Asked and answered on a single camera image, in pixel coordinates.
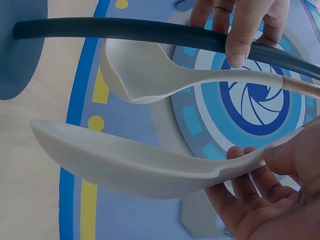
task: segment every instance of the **ladle handle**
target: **ladle handle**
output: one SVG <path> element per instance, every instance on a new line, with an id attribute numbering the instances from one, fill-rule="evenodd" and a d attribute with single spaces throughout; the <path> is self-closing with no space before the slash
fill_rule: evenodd
<path id="1" fill-rule="evenodd" d="M 17 22 L 16 40 L 53 37 L 113 38 L 225 53 L 227 35 L 197 27 L 108 17 L 49 18 Z M 320 80 L 320 67 L 275 47 L 253 42 L 249 59 Z"/>
<path id="2" fill-rule="evenodd" d="M 183 79 L 185 87 L 195 84 L 204 84 L 210 82 L 237 82 L 266 85 L 279 89 L 288 90 L 297 94 L 305 95 L 315 99 L 320 99 L 320 85 L 301 81 L 289 76 L 283 76 L 264 71 L 248 70 L 199 70 L 180 67 L 176 73 L 175 79 Z"/>
<path id="3" fill-rule="evenodd" d="M 288 133 L 287 135 L 278 138 L 277 140 L 273 141 L 270 145 L 272 146 L 279 146 L 281 144 L 286 143 L 287 141 L 289 141 L 290 139 L 292 139 L 294 136 L 296 136 L 297 134 L 299 134 L 301 131 L 303 131 L 306 128 L 309 128 L 313 125 L 316 124 L 320 124 L 320 116 L 317 116 L 315 119 L 311 120 L 310 122 L 304 124 L 303 126 L 297 128 L 296 130 Z M 266 164 L 265 161 L 263 160 L 263 152 L 265 150 L 265 147 L 259 148 L 255 151 L 252 151 L 248 154 L 246 154 L 245 156 L 241 156 L 238 158 L 234 158 L 234 159 L 230 159 L 227 162 L 230 163 L 231 165 L 233 165 L 233 167 L 235 167 L 235 165 L 238 166 L 238 168 L 242 168 L 242 170 L 240 170 L 239 172 L 236 172 L 236 175 L 233 176 L 233 178 L 236 178 L 240 175 L 243 175 L 245 173 L 251 172 L 257 168 L 259 168 L 260 166 Z M 232 172 L 220 172 L 221 175 L 226 175 L 226 176 L 222 176 L 221 178 L 225 178 L 225 179 L 230 179 L 230 174 Z"/>

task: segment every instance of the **fingernail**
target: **fingernail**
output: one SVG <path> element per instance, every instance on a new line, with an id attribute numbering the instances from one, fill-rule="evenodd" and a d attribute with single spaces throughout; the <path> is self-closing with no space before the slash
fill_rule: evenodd
<path id="1" fill-rule="evenodd" d="M 229 57 L 229 65 L 232 68 L 240 68 L 245 62 L 245 55 L 231 55 Z"/>

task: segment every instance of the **blue aperture icon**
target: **blue aperture icon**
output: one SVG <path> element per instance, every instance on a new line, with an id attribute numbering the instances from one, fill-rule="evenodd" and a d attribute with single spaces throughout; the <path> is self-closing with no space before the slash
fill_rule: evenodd
<path id="1" fill-rule="evenodd" d="M 258 62 L 254 62 L 262 71 Z M 225 60 L 222 70 L 230 69 Z M 276 66 L 269 66 L 270 72 L 284 75 Z M 242 82 L 220 82 L 220 93 L 226 111 L 232 120 L 247 133 L 265 136 L 273 133 L 286 120 L 289 112 L 290 94 L 274 87 Z"/>

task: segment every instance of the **serving spoon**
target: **serving spoon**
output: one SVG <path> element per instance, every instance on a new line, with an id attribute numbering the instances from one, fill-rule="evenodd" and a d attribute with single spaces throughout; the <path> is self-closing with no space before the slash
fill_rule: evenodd
<path id="1" fill-rule="evenodd" d="M 272 145 L 316 123 L 319 116 Z M 44 151 L 67 171 L 98 186 L 145 198 L 181 198 L 265 164 L 264 147 L 221 161 L 183 156 L 67 123 L 33 120 L 31 128 Z"/>
<path id="2" fill-rule="evenodd" d="M 150 104 L 197 84 L 228 81 L 267 85 L 320 98 L 318 85 L 270 72 L 180 67 L 154 42 L 108 38 L 101 50 L 100 69 L 111 91 L 132 104 Z"/>

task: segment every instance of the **finger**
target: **finger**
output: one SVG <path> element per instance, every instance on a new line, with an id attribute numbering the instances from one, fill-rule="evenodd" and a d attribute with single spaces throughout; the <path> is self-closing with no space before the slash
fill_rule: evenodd
<path id="1" fill-rule="evenodd" d="M 228 34 L 230 25 L 230 14 L 235 8 L 235 0 L 215 0 L 212 8 L 213 24 L 212 30 Z"/>
<path id="2" fill-rule="evenodd" d="M 285 29 L 289 12 L 288 0 L 276 0 L 263 18 L 263 34 L 257 42 L 277 46 Z"/>
<path id="3" fill-rule="evenodd" d="M 289 186 L 282 186 L 276 175 L 266 165 L 252 171 L 250 175 L 262 197 L 270 203 L 287 198 L 296 192 Z"/>
<path id="4" fill-rule="evenodd" d="M 283 198 L 272 205 L 273 208 L 277 210 L 280 215 L 282 212 L 292 208 L 294 205 L 298 204 L 301 200 L 302 192 L 295 191 L 290 196 Z"/>
<path id="5" fill-rule="evenodd" d="M 205 192 L 226 228 L 235 235 L 238 226 L 250 212 L 249 208 L 233 196 L 223 183 L 209 187 Z"/>
<path id="6" fill-rule="evenodd" d="M 266 165 L 280 175 L 298 174 L 312 197 L 320 196 L 320 124 L 307 127 L 289 141 L 264 151 Z"/>
<path id="7" fill-rule="evenodd" d="M 254 147 L 246 148 L 245 152 L 240 147 L 232 147 L 226 153 L 227 159 L 234 159 L 241 157 L 244 154 L 250 153 L 255 150 Z M 261 198 L 256 190 L 255 185 L 250 179 L 249 174 L 244 174 L 231 180 L 234 194 L 237 199 L 246 204 L 251 211 L 269 206 L 270 203 Z"/>
<path id="8" fill-rule="evenodd" d="M 197 0 L 191 12 L 189 25 L 204 28 L 213 5 L 213 0 Z"/>
<path id="9" fill-rule="evenodd" d="M 294 175 L 297 173 L 294 153 L 302 132 L 281 145 L 265 148 L 263 158 L 267 168 L 279 175 Z"/>
<path id="10" fill-rule="evenodd" d="M 297 173 L 290 174 L 289 176 L 290 176 L 290 178 L 292 178 L 293 181 L 295 181 L 301 187 L 299 175 Z"/>
<path id="11" fill-rule="evenodd" d="M 232 28 L 225 52 L 232 68 L 240 68 L 247 59 L 260 23 L 274 0 L 237 0 Z"/>

